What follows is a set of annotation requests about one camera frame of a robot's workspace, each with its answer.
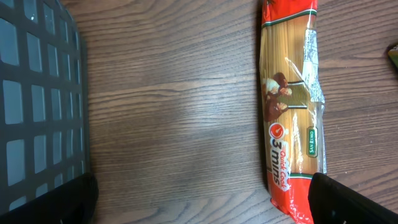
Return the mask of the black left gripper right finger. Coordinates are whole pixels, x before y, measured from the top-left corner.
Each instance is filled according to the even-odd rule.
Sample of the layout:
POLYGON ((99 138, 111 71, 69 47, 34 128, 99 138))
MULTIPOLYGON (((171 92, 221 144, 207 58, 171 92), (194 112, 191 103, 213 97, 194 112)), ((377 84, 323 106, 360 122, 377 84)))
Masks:
POLYGON ((317 172, 308 191, 308 202, 315 224, 397 224, 397 214, 317 172))

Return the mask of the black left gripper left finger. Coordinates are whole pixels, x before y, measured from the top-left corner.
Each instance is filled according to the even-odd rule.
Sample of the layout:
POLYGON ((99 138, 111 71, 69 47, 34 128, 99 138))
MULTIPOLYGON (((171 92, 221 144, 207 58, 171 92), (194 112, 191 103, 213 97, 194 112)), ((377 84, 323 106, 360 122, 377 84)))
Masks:
POLYGON ((1 224, 91 223, 98 197, 98 181, 87 172, 1 215, 1 224))

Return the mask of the orange spaghetti packet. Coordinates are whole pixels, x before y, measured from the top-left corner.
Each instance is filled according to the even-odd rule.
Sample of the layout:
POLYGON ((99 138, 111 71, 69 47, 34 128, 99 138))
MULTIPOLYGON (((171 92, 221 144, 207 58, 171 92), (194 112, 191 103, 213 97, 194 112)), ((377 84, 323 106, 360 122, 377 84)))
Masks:
POLYGON ((271 0, 262 7, 259 71, 272 204, 312 223, 308 190, 326 172, 325 98, 318 79, 317 0, 271 0))

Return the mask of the green drink carton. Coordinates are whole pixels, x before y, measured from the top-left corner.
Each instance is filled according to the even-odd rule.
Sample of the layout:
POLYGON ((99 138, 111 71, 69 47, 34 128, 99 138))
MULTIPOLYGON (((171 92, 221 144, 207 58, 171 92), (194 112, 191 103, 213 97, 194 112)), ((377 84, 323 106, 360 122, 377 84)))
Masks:
POLYGON ((396 69, 398 69, 398 45, 392 44, 388 47, 387 50, 388 59, 394 65, 396 69))

